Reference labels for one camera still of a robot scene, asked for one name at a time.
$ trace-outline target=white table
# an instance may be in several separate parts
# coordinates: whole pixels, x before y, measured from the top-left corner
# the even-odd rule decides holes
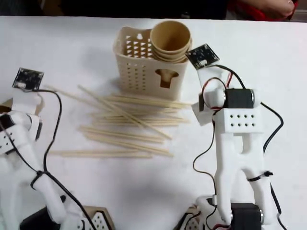
[[[151,28],[159,20],[0,17],[0,101],[10,98],[19,67],[45,72],[42,82],[72,93],[82,84],[102,94],[118,91],[112,44],[125,25]],[[285,121],[267,149],[266,165],[274,172],[272,184],[283,209],[288,229],[307,224],[306,148],[306,53],[307,24],[244,21],[182,20],[191,30],[194,47],[208,43],[235,70],[247,87],[258,88],[262,99]],[[182,87],[182,101],[195,102],[200,90],[191,65]],[[53,95],[44,95],[46,106],[39,154],[50,141],[58,113]],[[87,122],[90,107],[62,97],[63,116],[54,150],[92,148],[76,132]],[[49,169],[84,205],[107,207],[119,230],[169,230],[195,198],[212,194],[210,178],[192,169],[192,160],[205,150],[212,136],[211,125],[200,127],[192,110],[182,112],[192,122],[168,129],[174,140],[167,146],[173,159],[63,159],[50,156]],[[263,110],[265,138],[279,121]],[[212,173],[216,169],[215,147],[197,164]],[[236,192],[249,191],[246,184]],[[243,196],[252,199],[252,194]],[[274,224],[266,229],[281,229]]]

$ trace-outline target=circuit board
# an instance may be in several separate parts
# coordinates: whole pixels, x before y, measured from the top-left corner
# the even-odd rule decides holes
[[[210,48],[210,46],[208,46],[208,44],[204,44],[200,47],[190,50],[186,53],[186,56],[193,64],[195,69],[201,69],[220,60],[219,57]]]
[[[30,91],[38,90],[43,76],[43,72],[19,68],[12,87]]]

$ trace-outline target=stacked paper cup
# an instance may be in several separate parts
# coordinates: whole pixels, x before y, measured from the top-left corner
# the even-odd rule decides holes
[[[164,21],[150,32],[152,52],[155,59],[168,63],[185,61],[185,53],[191,47],[189,29],[177,21]]]

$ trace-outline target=red wire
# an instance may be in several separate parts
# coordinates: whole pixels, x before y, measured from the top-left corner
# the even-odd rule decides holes
[[[209,83],[211,80],[218,80],[218,81],[221,82],[221,83],[223,84],[223,86],[226,88],[224,82],[223,82],[221,79],[219,79],[219,78],[217,78],[217,77],[209,78],[209,79],[204,83],[204,85],[203,85],[203,87],[202,87],[202,90],[201,90],[201,94],[202,94],[202,95],[203,95],[203,92],[205,92],[206,86],[208,85],[208,83]],[[210,109],[212,109],[212,110],[220,110],[221,108],[220,108],[220,107],[214,106],[214,107],[210,107]]]
[[[232,75],[233,75],[232,73],[229,73],[229,75],[228,75],[228,80],[227,80],[227,83],[226,83],[226,88],[229,88],[229,84],[231,82]]]
[[[218,228],[224,228],[224,229],[226,230],[226,229],[230,229],[230,226],[224,225],[224,224],[216,224],[216,225],[212,228],[212,230],[216,230],[216,229],[218,229]]]

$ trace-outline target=cable tie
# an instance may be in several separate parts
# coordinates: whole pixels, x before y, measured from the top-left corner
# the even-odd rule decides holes
[[[34,183],[35,183],[42,175],[44,175],[44,174],[46,174],[46,172],[43,172],[43,171],[40,171],[40,170],[38,170],[38,171],[36,172],[36,177],[35,177],[35,178],[33,179],[33,181],[30,183],[30,186],[31,186],[32,189],[36,190],[35,188],[33,188],[33,185],[34,185]]]
[[[269,176],[273,176],[273,173],[271,171],[265,171],[263,174],[261,174],[257,177],[251,178],[251,179],[247,179],[247,180],[249,182],[253,182],[253,181],[260,180],[262,177],[269,177]]]

